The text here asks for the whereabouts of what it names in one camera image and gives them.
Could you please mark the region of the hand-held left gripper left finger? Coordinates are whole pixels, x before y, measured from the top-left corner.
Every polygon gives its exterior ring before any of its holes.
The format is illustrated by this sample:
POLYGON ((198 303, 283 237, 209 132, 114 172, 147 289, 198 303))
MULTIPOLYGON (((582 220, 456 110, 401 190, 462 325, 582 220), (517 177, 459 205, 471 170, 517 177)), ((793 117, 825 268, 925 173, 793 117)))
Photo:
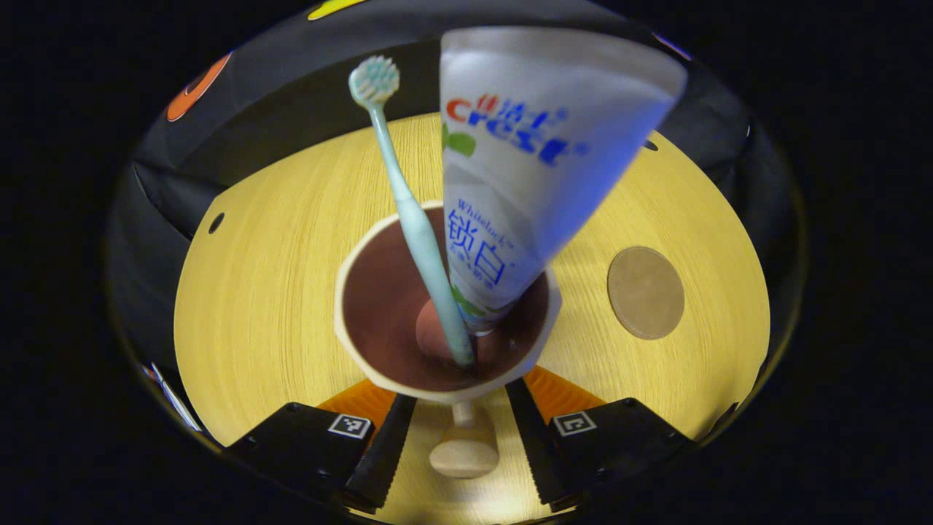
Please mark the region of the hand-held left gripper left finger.
POLYGON ((374 513, 386 505, 415 405, 363 380, 317 406, 284 403, 226 455, 314 502, 374 513))

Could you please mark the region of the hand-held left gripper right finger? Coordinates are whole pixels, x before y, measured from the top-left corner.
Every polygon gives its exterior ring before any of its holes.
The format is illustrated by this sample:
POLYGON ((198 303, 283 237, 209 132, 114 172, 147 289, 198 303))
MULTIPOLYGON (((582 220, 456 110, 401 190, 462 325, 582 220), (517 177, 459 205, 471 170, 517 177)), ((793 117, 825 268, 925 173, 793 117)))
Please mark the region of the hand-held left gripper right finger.
POLYGON ((536 366, 506 385, 540 502, 589 506, 635 489, 695 443, 643 402, 607 402, 536 366))

